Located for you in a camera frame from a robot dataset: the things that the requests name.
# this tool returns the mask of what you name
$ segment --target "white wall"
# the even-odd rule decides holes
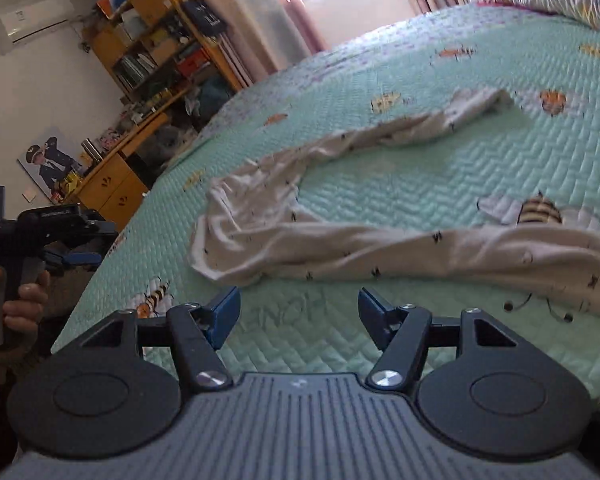
[[[7,218],[49,205],[16,160],[31,140],[57,126],[79,145],[107,128],[122,109],[120,90],[79,43],[67,27],[0,54],[0,184],[7,187]],[[22,196],[29,187],[38,190],[31,204]]]
[[[416,15],[408,0],[305,0],[304,5],[331,47]]]

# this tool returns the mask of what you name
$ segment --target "wall-mounted air conditioner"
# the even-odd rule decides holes
[[[75,17],[70,0],[45,0],[0,15],[6,43],[12,48],[67,25]]]

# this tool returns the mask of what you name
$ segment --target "row of books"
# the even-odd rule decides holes
[[[116,76],[127,91],[131,91],[156,69],[156,64],[147,54],[126,54],[118,63]]]

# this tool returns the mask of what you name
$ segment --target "black circular motor housing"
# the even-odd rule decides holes
[[[8,400],[11,426],[26,446],[61,458],[97,459],[152,441],[180,409],[166,370],[111,348],[49,359]]]
[[[416,405],[455,446],[496,460],[573,449],[591,416],[584,384],[521,338],[472,346],[423,378]]]

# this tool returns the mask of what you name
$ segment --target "bed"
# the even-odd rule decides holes
[[[514,110],[437,142],[369,150],[311,168],[300,203],[327,220],[435,230],[490,222],[476,207],[481,196],[522,200],[541,190],[557,205],[584,206],[600,218],[600,32],[530,10],[453,7],[305,60],[229,102],[155,184],[54,350],[156,290],[173,304],[203,303],[219,290],[187,263],[192,224],[205,211],[212,177],[246,157],[431,110],[454,89],[477,86],[507,89]],[[557,94],[541,99],[543,91]],[[371,101],[379,96],[386,106],[375,113]],[[236,376],[248,370],[365,374],[379,352],[358,320],[362,286],[436,316],[484,309],[579,377],[600,409],[600,317],[536,297],[508,312],[504,305],[522,304],[525,291],[469,282],[267,278],[242,290],[240,319],[219,355]],[[147,349],[146,358],[173,371],[164,349]],[[427,368],[453,358],[453,349],[436,349]]]

